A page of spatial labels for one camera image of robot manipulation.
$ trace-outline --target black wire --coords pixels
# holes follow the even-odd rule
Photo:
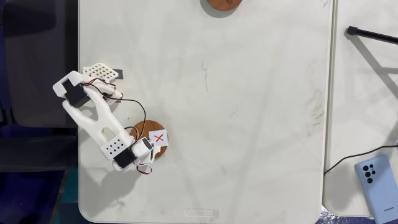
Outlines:
[[[108,98],[108,99],[111,99],[111,100],[122,100],[122,101],[133,101],[133,102],[138,103],[138,104],[141,106],[142,110],[144,111],[144,124],[142,125],[142,130],[141,130],[141,133],[140,133],[139,137],[134,141],[134,143],[131,144],[131,146],[133,146],[133,145],[138,141],[138,139],[141,138],[141,136],[142,136],[142,134],[143,134],[143,132],[144,132],[144,128],[145,128],[145,121],[146,121],[146,119],[147,119],[147,113],[145,112],[145,109],[144,109],[144,107],[142,106],[142,104],[140,104],[137,100],[117,99],[117,98],[109,97],[109,96],[105,95],[104,93],[102,93],[101,90],[97,88],[97,86],[94,86],[94,85],[91,84],[91,83],[84,83],[84,84],[82,84],[82,85],[83,85],[83,86],[88,86],[88,85],[90,85],[90,86],[96,88],[96,89],[98,90],[99,93],[101,93],[104,97],[106,97],[106,98]]]
[[[369,152],[364,152],[364,153],[361,153],[361,154],[357,154],[357,155],[352,155],[352,156],[344,157],[344,158],[340,159],[340,161],[338,161],[338,162],[337,162],[334,166],[332,166],[330,169],[326,170],[326,171],[323,173],[323,175],[327,174],[329,171],[331,171],[333,168],[335,168],[340,162],[342,162],[342,161],[345,160],[345,159],[352,158],[352,157],[356,157],[356,156],[363,156],[363,155],[366,155],[366,154],[375,152],[375,151],[377,151],[377,150],[379,150],[379,149],[391,148],[391,147],[398,147],[398,145],[395,145],[395,146],[380,146],[380,147],[378,147],[377,149],[373,149],[372,151],[369,151]]]
[[[138,139],[138,129],[136,127],[133,127],[133,126],[128,126],[128,127],[125,127],[124,129],[127,130],[129,128],[132,128],[132,129],[136,130],[136,139]]]

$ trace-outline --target robotic arm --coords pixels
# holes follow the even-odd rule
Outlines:
[[[109,98],[104,100],[104,95],[115,99],[121,99],[123,95],[116,90],[116,86],[106,81],[108,80],[73,71],[54,84],[53,90],[57,96],[66,98],[62,106],[76,124],[93,138],[99,150],[107,160],[112,161],[112,166],[116,170],[121,171],[131,163],[138,166],[142,163],[145,165],[152,163],[157,152],[150,152],[159,151],[160,148],[155,147],[155,143],[147,138],[134,139],[122,127],[109,108],[109,105],[116,100]],[[79,110],[79,107],[90,100],[95,104],[97,121],[85,116]],[[112,139],[105,136],[105,128],[114,134]]]

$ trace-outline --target red x mark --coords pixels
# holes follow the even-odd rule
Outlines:
[[[156,142],[159,141],[159,140],[162,140],[162,141],[163,141],[163,139],[161,139],[162,136],[163,136],[163,134],[162,134],[160,137],[154,136],[154,137],[157,137]]]

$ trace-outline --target smartphone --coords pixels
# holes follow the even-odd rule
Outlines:
[[[376,224],[398,224],[398,187],[387,155],[356,164]]]

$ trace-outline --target white tabletop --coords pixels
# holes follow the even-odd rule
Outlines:
[[[398,37],[397,1],[338,1],[326,168],[340,159],[398,141],[398,46],[345,34],[349,26]],[[396,148],[343,161],[325,177],[324,205],[342,216],[369,217],[358,162]]]
[[[329,2],[81,0],[80,66],[114,84],[169,134],[153,173],[113,170],[80,131],[79,206],[93,222],[318,220]],[[113,107],[122,125],[139,106]]]

